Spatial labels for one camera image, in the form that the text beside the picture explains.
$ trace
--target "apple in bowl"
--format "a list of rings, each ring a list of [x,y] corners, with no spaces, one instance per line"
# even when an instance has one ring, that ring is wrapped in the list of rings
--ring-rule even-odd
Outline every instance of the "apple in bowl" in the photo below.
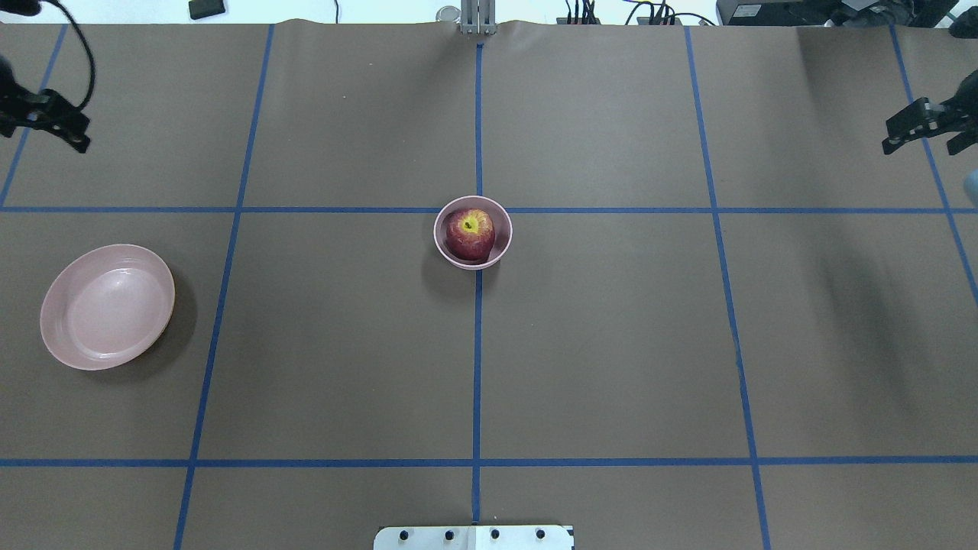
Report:
[[[492,218],[479,208],[460,208],[445,219],[445,247],[458,259],[484,261],[496,243]]]

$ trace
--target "bowl rim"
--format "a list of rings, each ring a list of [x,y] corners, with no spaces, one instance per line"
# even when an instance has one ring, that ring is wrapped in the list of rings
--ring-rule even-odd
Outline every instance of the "bowl rim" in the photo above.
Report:
[[[443,243],[439,242],[438,240],[438,226],[441,223],[444,223],[444,219],[448,215],[446,212],[448,212],[449,209],[455,204],[457,204],[458,202],[464,201],[466,199],[470,199],[470,200],[475,199],[478,201],[484,201],[489,205],[498,208],[499,211],[503,213],[503,219],[506,220],[506,226],[507,229],[509,229],[510,237],[507,239],[506,245],[503,247],[503,249],[499,252],[499,254],[496,255],[496,257],[487,259],[482,263],[463,263],[461,260],[455,258],[453,254],[446,251],[445,247],[443,246]],[[498,262],[500,258],[502,258],[503,255],[506,253],[506,251],[510,249],[510,245],[512,244],[512,219],[510,218],[510,213],[507,212],[507,210],[503,207],[503,205],[500,205],[496,201],[493,201],[492,199],[485,197],[483,195],[465,195],[463,197],[458,197],[457,199],[450,201],[447,205],[443,206],[440,210],[438,210],[438,215],[436,215],[434,218],[434,227],[432,228],[431,235],[432,238],[434,239],[435,247],[438,249],[441,255],[444,256],[445,259],[447,259],[452,265],[459,267],[461,269],[465,269],[467,271],[479,271]]]

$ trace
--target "blue tape line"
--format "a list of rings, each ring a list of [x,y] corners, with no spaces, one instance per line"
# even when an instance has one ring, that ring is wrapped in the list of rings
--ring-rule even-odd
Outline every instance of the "blue tape line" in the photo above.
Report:
[[[482,271],[475,272],[475,343],[472,372],[472,521],[479,521],[482,473]]]
[[[468,458],[198,459],[196,468],[470,468]],[[760,466],[847,464],[978,464],[978,455],[768,456]],[[128,458],[0,458],[0,468],[187,468],[190,460]],[[480,468],[614,468],[751,466],[749,457],[701,458],[482,458]]]
[[[268,74],[268,60],[272,53],[272,38],[275,36],[275,25],[268,25],[268,35],[265,38],[265,55],[261,61],[261,73],[258,76],[258,90],[255,93],[254,109],[251,113],[251,127],[247,136],[247,148],[244,151],[242,179],[238,188],[238,203],[235,208],[235,219],[231,224],[231,237],[228,240],[228,252],[224,259],[224,274],[221,277],[221,291],[217,298],[217,310],[214,313],[214,327],[210,336],[210,349],[207,352],[207,364],[203,373],[203,383],[200,388],[200,403],[197,411],[197,421],[194,425],[194,439],[191,443],[190,464],[187,467],[187,477],[184,481],[183,498],[180,501],[180,515],[177,518],[176,534],[173,537],[173,550],[180,550],[183,544],[183,533],[187,526],[187,512],[190,509],[191,492],[194,488],[194,470],[200,452],[200,434],[203,430],[203,418],[207,410],[207,398],[210,393],[210,381],[214,371],[214,358],[217,355],[217,343],[221,335],[221,323],[224,320],[224,304],[228,295],[228,283],[231,280],[231,267],[234,264],[235,247],[238,243],[238,229],[241,225],[242,207],[245,204],[245,190],[250,171],[251,152],[254,148],[254,136],[258,129],[258,116],[261,113],[261,100],[265,91],[265,77]]]
[[[187,468],[190,461],[129,458],[2,458],[0,468]]]
[[[699,126],[699,146],[703,153],[703,167],[706,172],[706,186],[710,194],[710,206],[713,207],[713,232],[717,240],[717,252],[720,256],[720,272],[724,280],[724,296],[727,299],[727,318],[733,336],[733,349],[736,356],[737,375],[740,378],[740,404],[743,409],[743,424],[747,433],[747,450],[750,452],[751,474],[754,478],[754,497],[757,500],[757,517],[761,528],[761,541],[765,550],[771,550],[771,536],[768,531],[768,513],[764,503],[764,487],[761,484],[761,468],[757,462],[757,443],[754,439],[754,423],[750,413],[750,397],[747,394],[747,377],[743,369],[743,354],[740,349],[740,333],[736,325],[734,311],[734,293],[731,291],[730,271],[727,268],[727,252],[724,247],[723,228],[720,225],[720,213],[717,210],[717,192],[713,181],[713,165],[710,161],[710,148],[706,139],[706,124],[703,118],[703,107],[699,95],[699,82],[696,78],[696,60],[692,51],[692,37],[689,27],[683,27],[686,35],[686,51],[689,58],[689,79],[692,82],[692,97],[696,106],[696,123]]]
[[[4,212],[35,213],[231,213],[233,206],[3,206]]]
[[[245,206],[245,213],[357,213],[357,214],[436,214],[428,206]]]
[[[215,459],[198,460],[198,468],[468,468],[461,459]]]
[[[978,455],[790,456],[759,458],[764,466],[844,464],[978,464]]]
[[[941,208],[878,207],[717,207],[721,214],[943,214]]]
[[[708,214],[709,207],[683,206],[516,206],[506,209],[510,214]]]
[[[58,40],[55,41],[55,49],[52,50],[51,57],[48,59],[48,67],[44,69],[44,76],[41,78],[42,90],[48,87],[48,80],[51,79],[51,73],[55,69],[55,61],[58,59],[62,44],[65,42],[66,32],[67,25],[63,24],[61,32],[58,33]],[[30,128],[21,130],[21,140],[17,144],[17,151],[14,152],[14,158],[10,162],[10,169],[7,170],[7,179],[4,180],[3,190],[0,190],[0,206],[3,206],[7,202],[7,194],[10,193],[10,186],[14,183],[14,173],[17,172],[17,166],[21,163],[21,154],[23,153],[23,148],[27,145],[27,136],[29,135]]]
[[[897,56],[897,65],[900,67],[900,77],[904,81],[904,92],[907,93],[908,103],[913,102],[913,91],[911,82],[907,76],[907,66],[904,64],[904,54],[900,48],[900,39],[897,37],[897,29],[890,25],[890,39],[893,42],[893,53]],[[944,207],[943,213],[948,217],[948,225],[951,227],[951,234],[955,238],[957,255],[960,257],[961,266],[964,268],[964,275],[968,280],[968,287],[971,289],[971,297],[978,305],[978,284],[975,282],[974,272],[971,270],[971,262],[968,261],[968,254],[961,241],[961,235],[957,231],[954,212],[951,210],[951,202],[948,201],[948,194],[944,189],[944,182],[941,181],[941,173],[937,169],[937,162],[934,161],[934,152],[930,149],[930,142],[927,138],[920,140],[923,142],[923,151],[927,155],[927,162],[930,163],[930,172],[934,175],[934,185],[937,186],[937,193],[941,196],[941,205]]]
[[[438,206],[242,206],[242,213],[434,214]],[[0,206],[20,213],[234,213],[235,206]],[[943,208],[805,207],[805,206],[513,206],[510,214],[945,214]],[[978,208],[952,208],[976,214]]]
[[[484,468],[611,468],[653,466],[750,466],[749,458],[485,458]]]
[[[475,194],[482,195],[482,47],[475,45]]]

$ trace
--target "shallow pink dish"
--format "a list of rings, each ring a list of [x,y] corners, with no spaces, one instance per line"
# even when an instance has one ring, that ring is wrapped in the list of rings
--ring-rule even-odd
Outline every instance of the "shallow pink dish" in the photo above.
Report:
[[[149,349],[169,323],[176,292],[158,255],[109,245],[73,261],[41,305],[41,338],[69,367],[97,371]]]

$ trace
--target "pink bowl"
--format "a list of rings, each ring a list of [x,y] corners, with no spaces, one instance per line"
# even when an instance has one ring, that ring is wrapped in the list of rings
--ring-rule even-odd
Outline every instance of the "pink bowl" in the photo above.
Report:
[[[479,262],[460,259],[449,252],[448,248],[445,246],[445,219],[452,212],[461,208],[479,208],[480,210],[484,210],[487,214],[489,214],[489,217],[492,218],[493,227],[496,229],[496,243],[489,252],[489,258],[485,261]],[[486,199],[485,197],[480,197],[478,195],[458,197],[454,201],[445,205],[445,207],[438,212],[438,217],[436,217],[434,220],[434,244],[436,247],[438,247],[438,251],[441,252],[441,255],[445,256],[445,259],[450,261],[452,265],[462,269],[467,269],[468,271],[485,269],[486,267],[489,267],[490,265],[499,261],[499,258],[503,257],[503,254],[505,254],[506,250],[509,249],[511,241],[512,220],[510,220],[510,215],[506,212],[506,209],[500,206],[500,204],[496,201]]]

